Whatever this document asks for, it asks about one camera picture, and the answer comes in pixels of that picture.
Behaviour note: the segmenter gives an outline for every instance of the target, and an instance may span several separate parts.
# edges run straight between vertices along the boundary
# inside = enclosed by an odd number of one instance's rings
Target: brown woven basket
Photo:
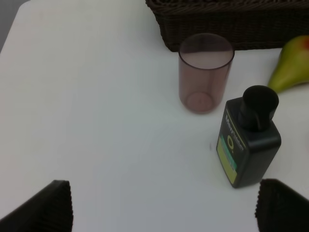
[[[165,45],[178,51],[190,35],[214,33],[236,50],[282,47],[309,34],[309,0],[146,0]]]

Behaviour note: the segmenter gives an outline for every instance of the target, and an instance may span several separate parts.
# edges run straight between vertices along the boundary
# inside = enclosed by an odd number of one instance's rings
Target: black cap
[[[266,86],[251,86],[243,93],[238,123],[249,131],[265,131],[275,114],[279,98]]]

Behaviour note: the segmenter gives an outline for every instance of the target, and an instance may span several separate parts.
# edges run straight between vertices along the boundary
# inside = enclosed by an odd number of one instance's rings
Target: pear
[[[268,87],[279,93],[304,82],[309,82],[309,35],[298,36],[283,47]]]

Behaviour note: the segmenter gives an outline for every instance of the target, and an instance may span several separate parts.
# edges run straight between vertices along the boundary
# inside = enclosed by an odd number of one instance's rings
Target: cup rim
[[[214,35],[214,36],[218,36],[218,37],[221,37],[221,38],[223,38],[224,40],[226,40],[226,41],[231,45],[231,47],[232,47],[232,49],[233,49],[233,55],[232,55],[231,59],[230,59],[226,64],[224,64],[224,65],[222,65],[222,66],[220,66],[220,67],[217,67],[217,68],[213,68],[213,69],[198,68],[198,67],[195,67],[195,66],[189,64],[188,62],[186,62],[186,61],[182,58],[182,56],[181,56],[181,54],[180,54],[180,49],[181,49],[181,47],[182,47],[184,41],[186,41],[187,39],[189,39],[189,38],[191,38],[191,37],[193,37],[193,36],[197,36],[197,35]],[[216,70],[216,69],[221,69],[221,68],[223,68],[223,67],[229,65],[229,64],[233,61],[234,56],[235,56],[235,49],[234,49],[233,45],[231,44],[231,42],[230,42],[229,40],[227,40],[225,37],[221,36],[221,35],[217,35],[217,34],[214,34],[214,33],[198,33],[198,34],[193,34],[193,35],[187,37],[185,40],[182,41],[182,43],[180,44],[179,49],[178,49],[178,55],[179,55],[179,58],[180,58],[186,65],[188,65],[188,66],[190,66],[190,67],[192,67],[192,68],[194,68],[194,69],[198,69],[198,70]]]

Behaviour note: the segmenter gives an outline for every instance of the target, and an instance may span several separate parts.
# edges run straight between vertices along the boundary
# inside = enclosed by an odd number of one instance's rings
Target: bottle
[[[281,145],[272,121],[279,98],[266,86],[252,86],[226,102],[217,152],[234,188],[259,183]]]

